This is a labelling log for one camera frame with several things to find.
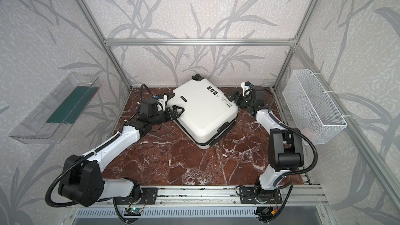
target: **white wire mesh basket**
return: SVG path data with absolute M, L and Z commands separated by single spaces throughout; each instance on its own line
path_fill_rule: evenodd
M 293 70 L 283 96 L 297 128 L 313 144 L 325 144 L 347 122 L 311 70 Z

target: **black mounting plate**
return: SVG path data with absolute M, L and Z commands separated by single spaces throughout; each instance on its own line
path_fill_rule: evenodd
M 256 197 L 254 196 L 254 187 L 240 187 L 239 188 L 239 195 L 240 195 L 240 203 L 242 204 L 260 204 L 256 200 Z M 275 204 L 275 201 L 278 204 L 282 203 L 282 196 L 280 194 L 280 190 L 271 190 L 271 198 L 267 199 L 266 203 L 270 204 L 273 203 Z
M 142 188 L 144 196 L 147 198 L 147 203 L 146 203 L 146 198 L 142 198 L 138 203 L 136 204 L 146 204 L 146 205 L 152 205 L 156 203 L 157 199 L 157 192 L 158 188 Z M 129 204 L 128 202 L 132 201 L 132 198 L 121 198 L 118 197 L 116 198 L 116 203 L 117 205 L 123 205 L 123 204 Z

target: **transparent bin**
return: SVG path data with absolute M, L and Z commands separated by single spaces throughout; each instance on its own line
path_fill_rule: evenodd
M 314 144 L 327 143 L 347 127 L 329 93 L 311 70 L 293 70 L 283 96 L 296 126 Z
M 98 76 L 70 73 L 10 133 L 10 137 L 26 144 L 60 143 L 100 88 L 97 79 Z

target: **green sheet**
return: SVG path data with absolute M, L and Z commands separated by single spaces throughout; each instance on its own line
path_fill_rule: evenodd
M 74 123 L 97 90 L 98 87 L 76 87 L 46 122 Z

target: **marble surface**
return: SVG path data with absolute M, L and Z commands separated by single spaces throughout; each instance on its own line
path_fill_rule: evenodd
M 228 96 L 241 88 L 220 88 Z M 150 88 L 154 95 L 173 88 Z M 150 97 L 144 90 L 143 98 Z M 272 100 L 264 92 L 265 103 Z M 117 129 L 136 111 L 138 88 L 134 88 Z M 119 154 L 103 171 L 103 178 L 130 178 L 143 185 L 247 185 L 254 184 L 268 166 L 268 133 L 250 116 L 239 111 L 236 125 L 214 146 L 203 150 L 174 123 L 153 126 L 140 141 Z M 290 176 L 303 184 L 299 175 Z

